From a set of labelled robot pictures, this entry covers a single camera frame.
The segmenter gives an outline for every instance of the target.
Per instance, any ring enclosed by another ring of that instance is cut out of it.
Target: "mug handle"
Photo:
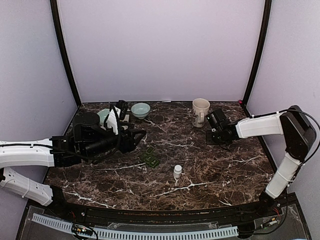
[[[202,124],[205,121],[205,113],[203,111],[201,111],[199,113],[199,121],[198,124]]]

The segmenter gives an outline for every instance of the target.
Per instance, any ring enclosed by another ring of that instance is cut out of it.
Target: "mug rim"
[[[199,106],[196,106],[196,105],[195,105],[195,101],[196,101],[196,100],[204,100],[204,101],[206,101],[206,103],[208,104],[208,106],[207,106],[207,107],[199,107]],[[210,102],[209,102],[207,99],[204,99],[204,98],[196,98],[196,99],[194,99],[194,100],[192,101],[192,105],[193,105],[194,107],[198,108],[198,109],[207,109],[207,108],[210,108]]]

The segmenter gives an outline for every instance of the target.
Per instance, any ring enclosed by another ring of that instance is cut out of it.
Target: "white mug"
[[[192,102],[193,115],[195,117],[193,126],[202,128],[205,125],[205,116],[208,114],[210,102],[203,98],[197,98]]]

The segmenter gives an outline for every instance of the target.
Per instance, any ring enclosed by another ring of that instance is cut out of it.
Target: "bowl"
[[[109,109],[103,109],[100,112],[98,112],[99,118],[100,118],[100,125],[104,126],[104,121],[109,114],[110,110]]]
[[[136,118],[144,119],[150,112],[150,106],[146,103],[140,102],[131,107],[131,112]]]

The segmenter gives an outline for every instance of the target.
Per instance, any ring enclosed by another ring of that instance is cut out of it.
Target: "green object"
[[[149,146],[147,150],[140,156],[140,159],[152,168],[155,168],[160,164],[160,161],[153,155],[154,151],[155,148],[153,146]]]

